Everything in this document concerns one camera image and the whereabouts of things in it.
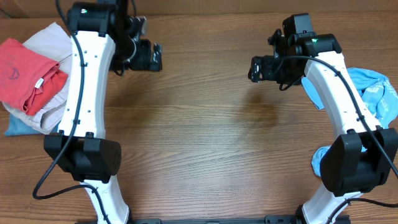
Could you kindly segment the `red printed t-shirt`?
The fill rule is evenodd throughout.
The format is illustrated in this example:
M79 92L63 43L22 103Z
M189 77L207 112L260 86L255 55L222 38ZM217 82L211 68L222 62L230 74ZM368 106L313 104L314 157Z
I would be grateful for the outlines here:
M33 116L65 85L60 63L37 54L15 39L1 44L1 101Z

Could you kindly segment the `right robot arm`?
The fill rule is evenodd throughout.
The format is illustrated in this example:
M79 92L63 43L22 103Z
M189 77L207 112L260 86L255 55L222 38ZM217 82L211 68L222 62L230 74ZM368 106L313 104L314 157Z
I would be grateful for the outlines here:
M268 215L266 223L349 223L342 211L397 172L397 131L369 112L349 77L333 34L318 35L307 13L286 18L269 37L272 55L255 56L248 72L258 83L275 81L284 91L308 78L328 113L335 141L320 162L322 184L294 215Z

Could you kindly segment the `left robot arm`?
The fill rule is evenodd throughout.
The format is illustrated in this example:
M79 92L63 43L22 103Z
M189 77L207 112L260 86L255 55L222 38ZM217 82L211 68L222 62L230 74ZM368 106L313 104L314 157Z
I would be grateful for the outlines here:
M71 34L70 86L58 130L45 137L44 149L53 167L86 190L98 223L132 222L117 179L121 145L106 139L108 75L162 69L162 47L144 38L147 20L129 15L130 5L127 0L76 2L61 14Z

